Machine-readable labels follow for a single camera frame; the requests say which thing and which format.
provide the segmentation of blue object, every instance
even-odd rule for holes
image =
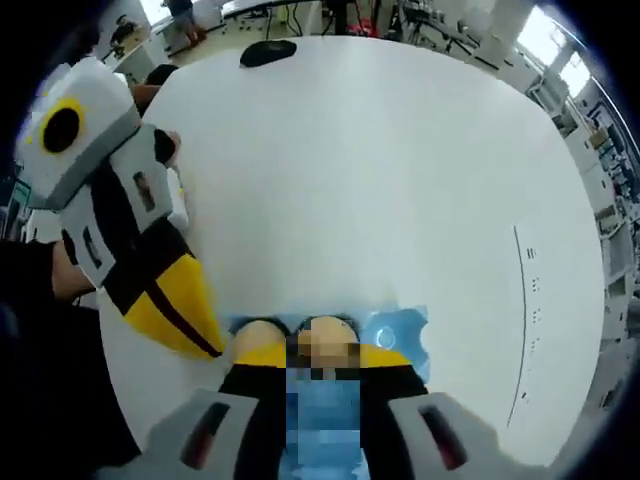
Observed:
[[[278,478],[368,479],[360,447],[360,382],[287,369],[287,437]]]
[[[427,383],[429,355],[420,343],[420,332],[427,324],[427,309],[421,310],[405,308],[371,314],[369,320],[363,323],[360,341],[403,354]]]
[[[341,312],[312,312],[295,314],[263,315],[262,317],[276,317],[279,322],[295,331],[302,322],[311,316],[319,315],[348,315],[359,327],[360,342],[369,345],[377,345],[386,350],[394,350],[404,355],[420,378],[425,383],[429,381],[429,354],[424,351],[420,343],[420,332],[428,322],[428,310],[426,306],[414,308],[393,309],[384,311],[351,310]],[[247,321],[246,316],[221,315],[235,332],[242,323]]]

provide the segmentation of desk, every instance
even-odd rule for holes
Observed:
[[[222,18],[235,18],[244,13],[260,8],[277,8],[287,5],[290,8],[290,21],[294,24],[295,17],[298,19],[303,35],[319,35],[323,31],[322,27],[322,2],[314,0],[231,0],[222,5]]]
[[[378,5],[374,5],[374,22],[375,22],[376,7],[379,8],[379,3],[380,3],[380,0],[377,0]],[[419,35],[421,27],[426,26],[439,32],[442,35],[443,40],[441,43],[443,45],[447,45],[442,47],[443,50],[448,51],[448,49],[450,48],[450,42],[452,40],[455,40],[459,44],[462,44],[461,48],[465,49],[465,51],[466,51],[466,47],[470,47],[472,50],[478,48],[477,41],[473,40],[468,35],[460,33],[458,30],[456,30],[453,27],[450,27],[446,23],[441,22],[440,19],[438,19],[435,11],[425,10],[425,8],[431,8],[430,5],[420,5],[419,3],[415,3],[415,2],[398,1],[396,2],[396,6],[398,8],[398,16],[400,18],[400,23],[401,24],[406,23],[407,28],[410,25],[413,25],[412,36]],[[428,40],[432,42],[433,45],[436,47],[440,43],[440,42],[435,42],[431,38],[428,38]]]
[[[120,59],[106,59],[114,72],[124,73],[127,80],[134,84],[144,83],[153,69],[162,64],[171,63],[164,51],[162,42],[156,35],[136,45]]]
[[[239,68],[242,50],[181,68],[145,115],[182,135],[187,240],[217,310],[426,304],[429,387],[493,425],[518,460],[549,464],[587,396],[604,307],[593,213],[553,123],[503,82],[426,49],[294,41],[293,57],[256,69]],[[544,303],[534,357],[527,245]],[[107,363],[144,443],[221,368],[152,344],[114,310],[103,304]],[[525,369],[523,354],[534,359]]]

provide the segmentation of floor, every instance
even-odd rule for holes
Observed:
[[[370,18],[370,6],[362,5],[360,14],[362,18]],[[379,24],[389,22],[390,12],[387,14],[381,9]],[[347,6],[347,23],[356,25],[358,22],[356,11],[350,4]],[[267,18],[249,19],[247,15],[241,18],[227,20],[226,25],[212,30],[208,33],[207,39],[192,50],[185,50],[171,56],[171,60],[179,67],[210,57],[215,53],[229,48],[244,48],[254,42],[265,40],[267,31]],[[323,26],[329,23],[328,18],[323,18]],[[329,27],[327,34],[333,34],[334,25]],[[294,37],[296,34],[287,26],[286,22],[281,22],[276,18],[271,20],[269,28],[269,39],[277,40],[281,38]]]
[[[244,48],[254,42],[264,40],[267,30],[267,19],[229,20],[227,24],[208,33],[207,39],[191,50],[179,52],[171,60],[179,67],[210,57],[229,48]],[[271,21],[269,39],[277,40],[295,36],[285,23]]]

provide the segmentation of white cabinet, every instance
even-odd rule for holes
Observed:
[[[163,44],[155,35],[127,53],[112,66],[115,72],[123,73],[132,84],[144,83],[157,66],[171,63],[164,51]]]
[[[583,173],[582,182],[594,214],[614,205],[613,182],[600,165]]]
[[[600,165],[598,154],[589,142],[589,135],[590,132],[587,129],[578,126],[564,140],[580,174],[589,171],[596,165]]]
[[[631,231],[621,222],[602,238],[602,264],[605,278],[605,311],[602,340],[620,341],[629,336],[627,313],[634,289],[635,259]]]

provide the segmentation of hand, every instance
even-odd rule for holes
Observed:
[[[176,159],[178,158],[178,151],[180,150],[180,145],[182,145],[182,140],[180,139],[180,134],[178,132],[167,131],[167,135],[171,140],[173,140],[173,144],[175,145],[175,150],[173,151],[173,155],[165,164],[167,167],[175,167]]]
[[[80,267],[71,263],[63,241],[56,242],[53,247],[51,286],[57,300],[67,301],[94,290]]]
[[[129,89],[138,108],[146,108],[160,91],[157,85],[132,85]]]

